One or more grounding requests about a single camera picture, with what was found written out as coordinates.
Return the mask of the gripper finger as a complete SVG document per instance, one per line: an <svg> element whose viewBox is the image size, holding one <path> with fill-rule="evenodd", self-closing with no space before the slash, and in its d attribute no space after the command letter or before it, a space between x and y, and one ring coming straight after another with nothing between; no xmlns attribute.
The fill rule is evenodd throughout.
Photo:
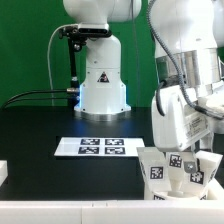
<svg viewBox="0 0 224 224"><path fill-rule="evenodd" d="M214 143L214 134L213 133L207 134L199 141L200 148L205 151L212 151L213 143Z"/></svg>
<svg viewBox="0 0 224 224"><path fill-rule="evenodd" d="M195 154L195 146L192 145L182 152L184 171L186 173L196 173L198 171L198 162Z"/></svg>

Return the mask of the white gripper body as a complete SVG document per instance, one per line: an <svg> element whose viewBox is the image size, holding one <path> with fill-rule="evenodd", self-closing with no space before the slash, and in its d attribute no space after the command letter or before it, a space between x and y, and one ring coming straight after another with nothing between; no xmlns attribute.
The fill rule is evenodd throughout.
<svg viewBox="0 0 224 224"><path fill-rule="evenodd" d="M154 144L162 152L184 151L209 133L206 117L186 103L178 85L156 91L151 117Z"/></svg>

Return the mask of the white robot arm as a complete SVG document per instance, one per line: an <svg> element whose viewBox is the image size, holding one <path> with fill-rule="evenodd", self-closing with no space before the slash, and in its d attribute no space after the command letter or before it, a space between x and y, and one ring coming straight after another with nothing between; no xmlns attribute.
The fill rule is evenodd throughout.
<svg viewBox="0 0 224 224"><path fill-rule="evenodd" d="M109 24L138 16L141 0L63 0L76 20L73 46L87 46L86 77L74 110L94 119L125 116L126 86L120 78L121 44ZM224 130L224 81L215 28L223 0L148 0L159 86L151 104L154 144L179 152L187 173L199 170L193 146Z"/></svg>

